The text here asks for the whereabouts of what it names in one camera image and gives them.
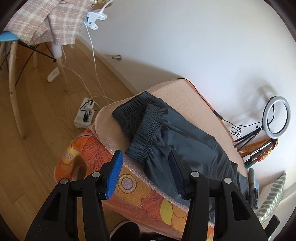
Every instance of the black shoe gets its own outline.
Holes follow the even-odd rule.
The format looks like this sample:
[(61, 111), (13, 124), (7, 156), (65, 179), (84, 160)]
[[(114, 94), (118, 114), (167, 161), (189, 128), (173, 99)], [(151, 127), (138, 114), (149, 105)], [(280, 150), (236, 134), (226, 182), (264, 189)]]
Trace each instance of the black shoe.
[(142, 234), (139, 241), (179, 241), (161, 234)]
[(138, 241), (139, 237), (139, 226), (129, 220), (118, 224), (110, 234), (111, 241)]

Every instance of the striped pillow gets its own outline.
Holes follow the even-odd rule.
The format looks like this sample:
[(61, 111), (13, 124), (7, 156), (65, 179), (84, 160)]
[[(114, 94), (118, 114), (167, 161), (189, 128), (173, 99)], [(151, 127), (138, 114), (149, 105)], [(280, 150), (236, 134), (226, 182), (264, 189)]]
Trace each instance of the striped pillow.
[(261, 203), (261, 205), (259, 206), (257, 212), (257, 218), (259, 219), (261, 225), (264, 225), (281, 201), (286, 176), (286, 173), (281, 175), (273, 183), (264, 187), (260, 192), (259, 203)]

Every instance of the green striped fabric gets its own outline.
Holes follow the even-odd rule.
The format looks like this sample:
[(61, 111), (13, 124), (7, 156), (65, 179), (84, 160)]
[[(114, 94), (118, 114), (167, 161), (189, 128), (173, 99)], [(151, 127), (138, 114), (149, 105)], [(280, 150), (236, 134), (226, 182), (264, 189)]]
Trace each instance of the green striped fabric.
[(257, 213), (257, 218), (262, 225), (267, 221), (269, 216), (273, 213), (273, 211), (281, 201), (286, 176), (286, 173), (281, 175), (273, 183), (267, 186), (267, 188), (269, 188), (269, 194), (262, 206), (259, 207), (260, 210)]

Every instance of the black clamp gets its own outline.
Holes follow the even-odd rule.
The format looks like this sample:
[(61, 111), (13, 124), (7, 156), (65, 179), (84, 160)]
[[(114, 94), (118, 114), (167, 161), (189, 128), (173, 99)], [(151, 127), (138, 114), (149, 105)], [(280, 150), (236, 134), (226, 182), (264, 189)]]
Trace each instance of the black clamp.
[(210, 196), (215, 197), (214, 240), (267, 241), (278, 226), (279, 222), (273, 222), (265, 232), (230, 178), (222, 181), (207, 179), (192, 171), (187, 163), (182, 163), (174, 150), (169, 153), (169, 165), (178, 193), (184, 200), (191, 200), (181, 241), (207, 239)]
[(123, 154), (117, 150), (99, 172), (73, 182), (62, 179), (36, 215), (25, 241), (78, 241), (77, 197), (83, 198), (86, 240), (110, 241), (101, 200), (114, 193), (122, 164)]

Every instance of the power strip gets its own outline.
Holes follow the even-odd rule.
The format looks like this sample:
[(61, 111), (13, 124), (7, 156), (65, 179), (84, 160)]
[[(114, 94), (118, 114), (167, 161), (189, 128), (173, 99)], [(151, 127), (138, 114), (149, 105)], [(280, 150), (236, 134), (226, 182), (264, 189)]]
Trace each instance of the power strip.
[(53, 72), (51, 72), (51, 73), (49, 74), (49, 76), (47, 77), (47, 81), (48, 81), (49, 83), (53, 82), (54, 79), (55, 79), (58, 75), (59, 75), (59, 68), (56, 67), (56, 68), (53, 70)]
[[(78, 113), (74, 120), (74, 125), (77, 128), (87, 128), (91, 125), (91, 120), (94, 117), (94, 101), (91, 101), (89, 98), (84, 98)], [(87, 118), (87, 121), (83, 121), (84, 115), (86, 111), (89, 111), (89, 116)]]

